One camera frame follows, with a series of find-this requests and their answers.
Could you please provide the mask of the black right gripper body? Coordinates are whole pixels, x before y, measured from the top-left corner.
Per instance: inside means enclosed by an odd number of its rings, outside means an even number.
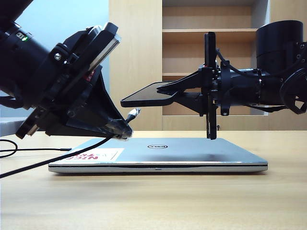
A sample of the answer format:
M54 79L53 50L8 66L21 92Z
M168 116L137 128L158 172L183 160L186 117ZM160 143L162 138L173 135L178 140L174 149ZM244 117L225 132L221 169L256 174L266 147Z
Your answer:
M218 93L218 68L216 64L216 39L214 32L204 34L204 64L199 68L201 75L201 109L200 116L206 116L206 135L208 139L217 138L216 110L221 109L221 115L230 113L230 104L222 102Z

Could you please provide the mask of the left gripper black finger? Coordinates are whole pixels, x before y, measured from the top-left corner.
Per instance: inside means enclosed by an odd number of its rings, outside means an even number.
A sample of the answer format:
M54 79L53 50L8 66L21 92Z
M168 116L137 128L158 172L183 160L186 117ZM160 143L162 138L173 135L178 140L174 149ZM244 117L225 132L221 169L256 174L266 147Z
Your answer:
M111 119L122 119L128 123L113 104L101 72L102 66L93 71L89 86L69 108L69 120L102 127Z
M68 124L56 123L47 128L49 136L78 136L106 138L113 135L116 139L127 139L132 136L131 127L122 119L111 119L102 127L91 126L77 120L70 120Z

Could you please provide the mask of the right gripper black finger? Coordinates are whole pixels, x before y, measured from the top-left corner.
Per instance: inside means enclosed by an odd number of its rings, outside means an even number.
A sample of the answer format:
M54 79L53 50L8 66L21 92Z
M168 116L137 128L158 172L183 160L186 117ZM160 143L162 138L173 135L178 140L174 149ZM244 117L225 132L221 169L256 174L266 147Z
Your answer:
M181 92L178 93L173 102L176 102L199 115L207 114L207 103L200 92Z
M196 72L183 77L179 80L172 81L168 84L157 87L157 92L168 93L178 92L186 89L201 88L202 92L206 92L206 68L200 68Z

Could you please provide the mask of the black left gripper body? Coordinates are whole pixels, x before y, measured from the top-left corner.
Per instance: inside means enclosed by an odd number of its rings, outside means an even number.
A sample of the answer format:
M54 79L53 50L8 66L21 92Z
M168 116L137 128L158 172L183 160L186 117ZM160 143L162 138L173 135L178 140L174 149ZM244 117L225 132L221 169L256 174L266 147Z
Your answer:
M79 31L57 44L36 71L22 84L25 108L34 110L16 136L24 138L37 130L69 122L69 108L89 86L93 71L119 44L113 23Z

